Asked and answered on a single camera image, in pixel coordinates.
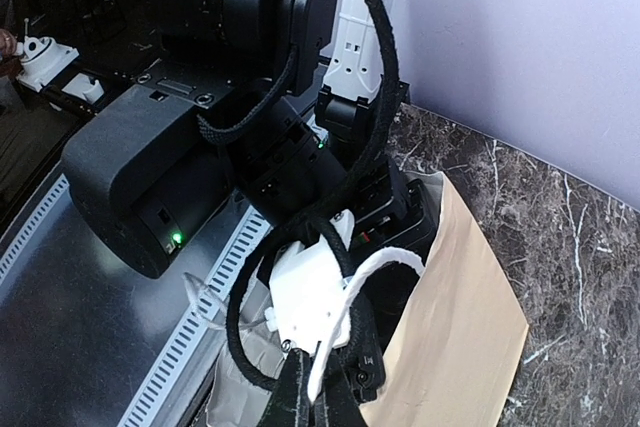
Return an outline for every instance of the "screw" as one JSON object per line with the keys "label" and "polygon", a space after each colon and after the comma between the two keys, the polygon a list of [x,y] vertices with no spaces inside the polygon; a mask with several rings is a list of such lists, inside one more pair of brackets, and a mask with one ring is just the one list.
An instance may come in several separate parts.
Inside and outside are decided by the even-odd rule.
{"label": "screw", "polygon": [[213,101],[213,95],[211,94],[202,94],[196,97],[196,104],[198,105],[207,105],[212,101]]}

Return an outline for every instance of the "paper bag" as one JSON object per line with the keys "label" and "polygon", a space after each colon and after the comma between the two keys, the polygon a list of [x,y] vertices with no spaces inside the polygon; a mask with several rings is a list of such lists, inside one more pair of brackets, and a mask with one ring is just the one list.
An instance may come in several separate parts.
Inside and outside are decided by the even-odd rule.
{"label": "paper bag", "polygon": [[370,427],[493,426],[528,325],[471,212],[443,174],[429,187],[438,233],[384,355],[387,381],[361,411]]}

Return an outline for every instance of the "black cable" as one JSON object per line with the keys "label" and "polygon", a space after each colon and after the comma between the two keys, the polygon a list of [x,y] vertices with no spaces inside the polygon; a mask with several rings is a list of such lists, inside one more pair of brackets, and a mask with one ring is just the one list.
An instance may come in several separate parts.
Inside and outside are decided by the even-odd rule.
{"label": "black cable", "polygon": [[[328,242],[330,238],[333,239],[331,240],[330,246],[332,247],[332,251],[334,252],[334,255],[336,255],[336,259],[340,264],[341,271],[345,272],[353,270],[350,265],[350,259],[347,261],[344,256],[343,250],[346,251],[346,249],[344,249],[344,245],[340,241],[339,245],[341,247],[339,247],[338,243],[335,242],[335,237],[338,236],[338,233],[335,231],[333,225],[329,223],[329,229],[326,229],[326,224],[323,224],[318,219],[330,218],[335,212],[342,210],[342,207],[347,204],[352,193],[355,191],[359,180],[368,173],[378,155],[384,151],[389,135],[389,129],[395,117],[397,106],[399,105],[398,96],[400,95],[400,78],[398,56],[396,52],[395,39],[393,37],[393,28],[391,26],[389,16],[382,0],[364,1],[369,9],[376,34],[378,36],[383,63],[383,80],[380,93],[381,100],[376,112],[374,126],[371,136],[369,137],[369,141],[358,160],[347,173],[344,181],[334,189],[330,195],[320,199],[312,206],[303,209],[288,222],[275,228],[263,239],[262,242],[260,242],[254,252],[247,257],[245,264],[240,269],[238,279],[231,289],[226,325],[229,352],[245,378],[254,385],[265,390],[273,390],[276,380],[264,375],[251,363],[242,348],[242,342],[240,340],[240,329],[238,325],[240,320],[240,307],[242,304],[242,298],[244,297],[249,285],[249,279],[264,257],[268,256],[270,259],[274,258],[272,256],[274,256],[277,249],[284,245],[281,244],[281,242],[285,241],[288,236],[291,236],[292,232],[296,231],[300,226],[311,222],[316,224],[318,230],[325,230],[325,233],[328,234],[328,237],[325,236]],[[352,329],[352,334],[354,331],[356,333],[359,331],[357,322],[352,322]],[[354,345],[355,342],[350,342],[349,344],[352,348]]]}
{"label": "black cable", "polygon": [[291,84],[295,75],[297,58],[297,49],[295,47],[291,47],[284,69],[271,86],[271,89],[269,89],[269,92],[267,92],[267,95],[265,95],[264,98],[233,127],[226,129],[216,128],[202,115],[198,115],[198,126],[202,137],[213,145],[229,145],[246,134],[253,124],[259,120],[266,111],[273,107],[273,104],[287,93],[287,88]]}

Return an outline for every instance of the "dark marble surface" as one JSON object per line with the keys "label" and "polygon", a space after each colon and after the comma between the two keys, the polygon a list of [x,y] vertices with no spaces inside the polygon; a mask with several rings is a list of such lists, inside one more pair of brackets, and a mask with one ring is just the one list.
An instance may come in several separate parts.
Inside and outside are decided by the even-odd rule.
{"label": "dark marble surface", "polygon": [[405,170],[447,173],[531,325],[500,425],[640,426],[638,213],[412,107],[390,145]]}

